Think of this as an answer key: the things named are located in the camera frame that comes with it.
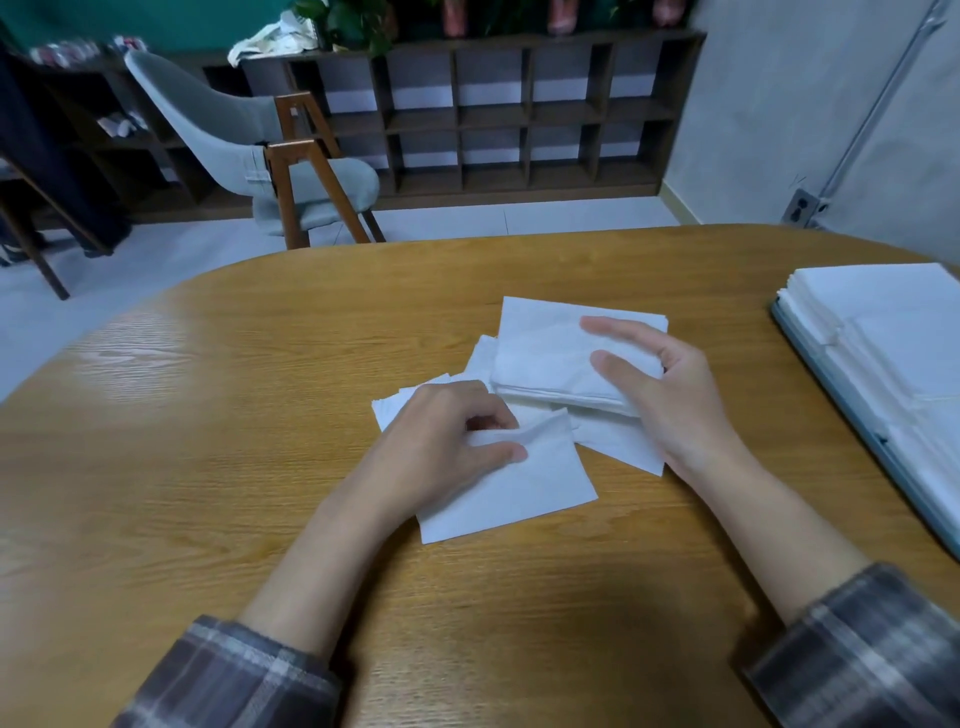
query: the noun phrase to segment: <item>electrical outlet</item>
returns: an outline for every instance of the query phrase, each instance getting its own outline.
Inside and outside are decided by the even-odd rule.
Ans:
[[[798,189],[780,221],[791,228],[805,228],[819,206],[820,198],[814,197],[806,190]]]

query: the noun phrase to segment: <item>oval table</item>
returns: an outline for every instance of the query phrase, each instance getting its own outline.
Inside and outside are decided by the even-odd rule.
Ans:
[[[0,406],[0,724],[103,725],[200,613],[234,617],[378,431],[371,399],[462,371],[504,295],[666,314],[748,445],[960,613],[960,567],[769,317],[803,266],[918,257],[682,227],[365,245],[205,274]],[[599,499],[376,562],[335,657],[354,725],[764,725],[736,667],[776,636],[672,474],[581,449]]]

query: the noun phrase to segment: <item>green leaves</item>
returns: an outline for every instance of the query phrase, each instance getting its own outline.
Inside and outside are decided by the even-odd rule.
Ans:
[[[387,0],[294,0],[291,10],[313,20],[331,43],[350,50],[368,50],[382,56],[393,44],[387,37],[384,18]]]

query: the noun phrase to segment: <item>finger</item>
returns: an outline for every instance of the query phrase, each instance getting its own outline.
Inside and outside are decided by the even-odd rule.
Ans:
[[[655,354],[667,369],[680,361],[685,352],[692,349],[685,341],[640,321],[624,321],[607,316],[584,316],[580,319],[580,327],[589,333],[637,344]]]
[[[527,448],[520,443],[493,443],[468,447],[468,450],[467,467],[471,482],[487,473],[498,471],[505,465],[527,459]]]
[[[517,429],[520,423],[516,421],[514,413],[510,411],[507,402],[497,395],[492,395],[484,387],[483,392],[470,393],[462,400],[462,415],[464,422],[476,418],[493,420],[503,429]]]
[[[590,364],[606,381],[631,398],[642,398],[644,389],[657,381],[626,359],[602,349],[590,355]]]

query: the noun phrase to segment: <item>potted plant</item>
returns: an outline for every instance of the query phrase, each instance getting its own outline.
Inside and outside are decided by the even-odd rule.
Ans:
[[[396,40],[396,13],[388,0],[294,0],[291,9],[314,23],[323,47],[382,56]]]

